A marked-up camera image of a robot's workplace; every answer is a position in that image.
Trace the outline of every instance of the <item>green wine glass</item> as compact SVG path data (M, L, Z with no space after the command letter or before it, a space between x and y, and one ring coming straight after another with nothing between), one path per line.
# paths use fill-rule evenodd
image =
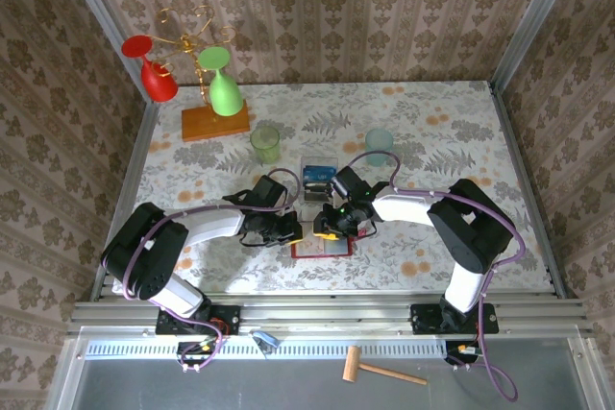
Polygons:
M234 79L223 73L222 68L229 63L231 54L226 48L210 47L199 54L199 65L207 71L215 71L209 85L211 107L218 115L235 115L243 108L243 98Z

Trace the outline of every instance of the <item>light blue cup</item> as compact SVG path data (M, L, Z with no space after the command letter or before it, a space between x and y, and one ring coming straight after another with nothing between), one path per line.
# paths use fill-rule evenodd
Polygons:
M391 151L393 148L393 135L385 129L370 130L365 135L365 151ZM380 167L386 162L386 154L371 154L366 156L367 163Z

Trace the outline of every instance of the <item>blue object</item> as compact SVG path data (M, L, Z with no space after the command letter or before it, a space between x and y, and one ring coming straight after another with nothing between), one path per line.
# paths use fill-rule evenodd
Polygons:
M271 336L269 333L265 333L264 331L253 331L252 337L255 339L259 339L263 343L266 343L270 347L277 349L280 345L280 340L275 336Z
M337 168L324 165L306 165L304 167L304 186L308 182L327 183L337 173Z

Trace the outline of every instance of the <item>floral tablecloth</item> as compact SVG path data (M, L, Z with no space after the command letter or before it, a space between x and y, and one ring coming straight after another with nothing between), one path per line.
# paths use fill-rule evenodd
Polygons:
M338 157L340 168L364 150L375 127L394 133L403 166L397 183L446 189L470 178L513 219L526 257L496 274L493 288L552 291L526 203L517 182L489 89L484 82L400 84L296 84L241 87L252 128L278 129L282 156L275 166L299 174L301 157ZM182 142L181 111L201 105L196 87L180 89L160 107L136 205L185 208L252 188L272 166L260 165L249 134ZM387 180L391 165L360 161L370 183ZM291 178L277 180L294 187ZM516 248L511 244L507 254ZM431 227L379 226L347 257L292 259L289 247L248 249L237 238L185 248L176 271L206 293L306 291L442 292L454 262Z

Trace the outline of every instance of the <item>gray floor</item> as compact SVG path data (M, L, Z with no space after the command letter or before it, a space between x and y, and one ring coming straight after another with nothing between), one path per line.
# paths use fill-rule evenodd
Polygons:
M83 410L340 410L340 409L585 409L576 371L563 341L492 341L490 356L515 380L510 404L484 370L453 372L441 361L372 360L422 376L428 386L359 371L342 381L339 360L219 360L199 374L173 361L88 361L76 399Z

